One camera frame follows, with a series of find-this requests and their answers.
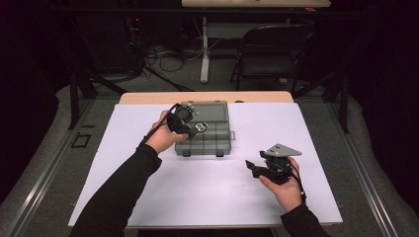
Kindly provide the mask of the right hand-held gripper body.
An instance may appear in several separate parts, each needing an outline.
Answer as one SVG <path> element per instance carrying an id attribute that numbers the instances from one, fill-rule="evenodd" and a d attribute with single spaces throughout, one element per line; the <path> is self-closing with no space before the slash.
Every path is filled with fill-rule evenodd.
<path id="1" fill-rule="evenodd" d="M 265 153 L 268 158 L 265 159 L 267 176 L 264 177 L 277 185 L 286 183 L 293 174 L 289 158 L 293 155 L 300 155 L 300 152 L 277 143 L 265 150 Z"/>

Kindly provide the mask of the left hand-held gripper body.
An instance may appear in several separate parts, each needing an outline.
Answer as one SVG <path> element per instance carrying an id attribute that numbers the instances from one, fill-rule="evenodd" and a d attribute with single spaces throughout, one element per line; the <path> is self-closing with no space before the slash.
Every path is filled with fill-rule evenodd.
<path id="1" fill-rule="evenodd" d="M 182 128 L 195 128 L 188 126 L 188 122 L 194 118 L 195 109 L 190 104 L 175 104 L 174 107 L 175 111 L 170 112 L 166 118 L 169 129 L 177 133 Z"/>

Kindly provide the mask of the person's left hand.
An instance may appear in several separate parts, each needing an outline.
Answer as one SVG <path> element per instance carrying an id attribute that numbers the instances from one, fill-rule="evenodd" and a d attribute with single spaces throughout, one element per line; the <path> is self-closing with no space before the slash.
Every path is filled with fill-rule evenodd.
<path id="1" fill-rule="evenodd" d="M 149 135 L 148 139 L 145 141 L 145 143 L 152 147 L 157 154 L 167 150 L 174 143 L 184 141 L 189 137 L 189 135 L 185 133 L 173 133 L 165 123 L 166 114 L 167 111 L 163 111 L 160 114 L 159 120 L 156 121 L 150 129 L 152 134 Z"/>

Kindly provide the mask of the person's right hand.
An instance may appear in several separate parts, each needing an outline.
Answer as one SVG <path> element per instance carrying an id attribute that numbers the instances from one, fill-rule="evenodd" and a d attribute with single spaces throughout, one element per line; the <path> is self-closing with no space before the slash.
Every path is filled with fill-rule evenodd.
<path id="1" fill-rule="evenodd" d="M 290 212 L 302 204 L 299 166 L 293 157 L 290 157 L 289 160 L 293 174 L 286 183 L 277 185 L 264 176 L 259 177 L 259 181 L 274 194 L 284 212 Z"/>

